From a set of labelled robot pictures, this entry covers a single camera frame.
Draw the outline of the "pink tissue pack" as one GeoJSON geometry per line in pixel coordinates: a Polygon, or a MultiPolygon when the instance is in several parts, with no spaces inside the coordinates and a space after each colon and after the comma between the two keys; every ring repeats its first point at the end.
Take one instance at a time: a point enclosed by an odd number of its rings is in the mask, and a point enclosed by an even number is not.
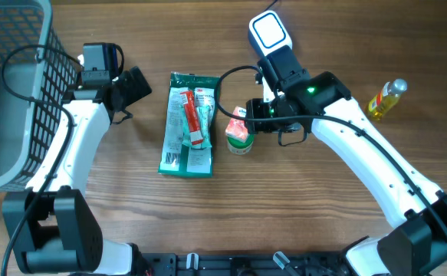
{"type": "MultiPolygon", "coordinates": [[[[232,114],[237,117],[246,117],[246,109],[243,107],[236,107],[232,114]]],[[[230,119],[228,126],[225,129],[225,135],[243,143],[246,142],[249,137],[245,122],[233,117],[230,119]]]]}

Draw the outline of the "green 3M sponge package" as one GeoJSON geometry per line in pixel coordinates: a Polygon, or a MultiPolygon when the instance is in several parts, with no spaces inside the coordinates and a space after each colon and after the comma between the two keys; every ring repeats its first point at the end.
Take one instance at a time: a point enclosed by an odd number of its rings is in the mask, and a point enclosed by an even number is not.
{"type": "Polygon", "coordinates": [[[212,177],[212,138],[215,119],[215,86],[219,79],[211,76],[172,72],[166,108],[166,127],[158,172],[166,175],[210,178],[212,177]],[[196,115],[203,141],[193,145],[189,137],[182,92],[194,96],[196,115]]]}

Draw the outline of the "yellow liquid bottle grey cap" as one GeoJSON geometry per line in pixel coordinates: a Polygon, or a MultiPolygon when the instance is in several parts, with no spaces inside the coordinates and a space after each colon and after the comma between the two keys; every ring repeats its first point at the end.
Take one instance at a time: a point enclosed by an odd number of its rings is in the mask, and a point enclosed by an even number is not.
{"type": "Polygon", "coordinates": [[[399,102],[407,89],[407,82],[401,78],[385,83],[382,90],[367,104],[366,116],[371,120],[381,120],[399,102]]]}

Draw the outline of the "red white tube packet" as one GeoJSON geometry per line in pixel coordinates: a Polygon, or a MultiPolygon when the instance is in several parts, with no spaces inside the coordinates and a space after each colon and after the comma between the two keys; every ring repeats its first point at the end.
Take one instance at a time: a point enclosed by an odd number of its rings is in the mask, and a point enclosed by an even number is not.
{"type": "Polygon", "coordinates": [[[203,142],[203,135],[199,124],[199,118],[196,113],[196,104],[193,92],[191,90],[183,91],[180,93],[180,97],[188,122],[190,142],[193,146],[199,145],[203,142]]]}

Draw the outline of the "green lid jar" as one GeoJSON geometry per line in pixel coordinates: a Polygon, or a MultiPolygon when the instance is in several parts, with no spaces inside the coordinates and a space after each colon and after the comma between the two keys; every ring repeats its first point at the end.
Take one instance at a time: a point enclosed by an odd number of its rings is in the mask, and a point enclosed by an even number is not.
{"type": "Polygon", "coordinates": [[[254,135],[251,134],[248,135],[248,138],[245,142],[242,142],[230,136],[227,137],[228,150],[236,155],[245,155],[249,153],[251,151],[253,142],[254,142],[254,135]]]}

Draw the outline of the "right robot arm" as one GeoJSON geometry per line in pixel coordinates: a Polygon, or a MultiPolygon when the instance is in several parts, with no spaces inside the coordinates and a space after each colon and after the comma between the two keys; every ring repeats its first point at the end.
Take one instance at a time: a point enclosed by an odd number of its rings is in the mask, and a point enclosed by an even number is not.
{"type": "Polygon", "coordinates": [[[258,69],[271,101],[247,103],[250,133],[299,124],[329,146],[367,187],[391,232],[350,246],[346,262],[358,275],[426,275],[447,261],[447,192],[415,170],[366,118],[332,73],[311,77],[293,51],[263,55],[258,69]]]}

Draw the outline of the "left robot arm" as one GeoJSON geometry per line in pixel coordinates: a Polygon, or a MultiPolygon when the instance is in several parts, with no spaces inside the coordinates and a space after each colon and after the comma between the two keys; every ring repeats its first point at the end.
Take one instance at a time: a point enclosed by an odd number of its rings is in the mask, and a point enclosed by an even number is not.
{"type": "Polygon", "coordinates": [[[84,193],[97,147],[113,116],[152,91],[138,67],[124,70],[122,48],[87,43],[77,80],[60,103],[28,97],[54,107],[61,122],[41,168],[22,192],[9,192],[2,214],[9,234],[0,273],[11,256],[25,274],[150,275],[149,262],[132,243],[104,239],[84,193]]]}

